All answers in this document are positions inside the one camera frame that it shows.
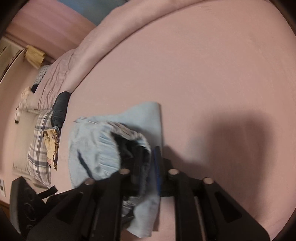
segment dark fabric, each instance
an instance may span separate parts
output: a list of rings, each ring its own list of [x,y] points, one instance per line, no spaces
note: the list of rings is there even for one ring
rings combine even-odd
[[[54,102],[54,106],[52,108],[52,117],[51,117],[52,127],[57,126],[60,131],[63,127],[64,121],[66,118],[70,96],[71,94],[67,91],[60,93],[57,96]]]
[[[34,84],[31,88],[31,91],[35,94],[35,91],[37,90],[39,84]]]
[[[50,189],[47,189],[41,193],[38,194],[38,196],[41,198],[41,199],[44,199],[44,198],[47,198],[49,197],[50,195],[53,195],[57,193],[57,189],[55,186],[52,186]]]
[[[92,179],[94,179],[92,173],[91,173],[91,170],[89,169],[89,167],[87,166],[87,164],[85,163],[85,161],[83,160],[80,152],[78,152],[78,159],[80,161],[80,164],[84,167],[84,169],[86,170],[88,176]]]

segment pink bedsheet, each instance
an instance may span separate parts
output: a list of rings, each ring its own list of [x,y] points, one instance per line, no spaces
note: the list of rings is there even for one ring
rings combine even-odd
[[[213,177],[273,238],[296,206],[295,66],[296,37],[268,1],[204,1],[168,14],[116,46],[72,93],[52,184],[71,188],[75,119],[157,101],[164,156],[189,176]],[[163,199],[151,240],[174,240],[171,208]]]

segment plush toy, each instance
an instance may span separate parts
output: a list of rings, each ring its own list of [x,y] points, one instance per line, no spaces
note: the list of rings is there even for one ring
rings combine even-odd
[[[21,94],[21,101],[15,110],[15,123],[16,124],[18,124],[20,121],[20,115],[22,114],[22,110],[24,109],[24,106],[27,102],[30,91],[31,91],[31,88],[28,86],[23,90],[23,92]]]

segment black strap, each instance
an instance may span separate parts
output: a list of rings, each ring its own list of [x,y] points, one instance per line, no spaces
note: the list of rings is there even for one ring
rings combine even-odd
[[[80,162],[80,164],[84,167],[84,169],[86,170],[86,173],[88,174],[88,176],[92,179],[94,179],[89,167],[87,166],[87,164],[85,163],[84,159],[82,158],[80,152],[78,152],[78,160]]]
[[[57,193],[57,189],[55,186],[51,187],[50,189],[46,190],[46,191],[43,191],[41,193],[38,194],[38,196],[41,198],[41,199],[44,199],[44,198],[47,198],[49,197],[50,195],[53,195]]]

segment pillow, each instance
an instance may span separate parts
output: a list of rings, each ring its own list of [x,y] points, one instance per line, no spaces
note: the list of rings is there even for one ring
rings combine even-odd
[[[46,188],[47,186],[31,177],[28,170],[27,155],[30,143],[33,141],[38,114],[23,111],[21,118],[16,132],[12,174],[31,180],[36,187]]]
[[[43,131],[50,129],[52,110],[42,111],[35,125],[33,141],[28,152],[28,170],[30,175],[47,187],[50,184],[50,166],[47,163],[46,147],[43,141]]]

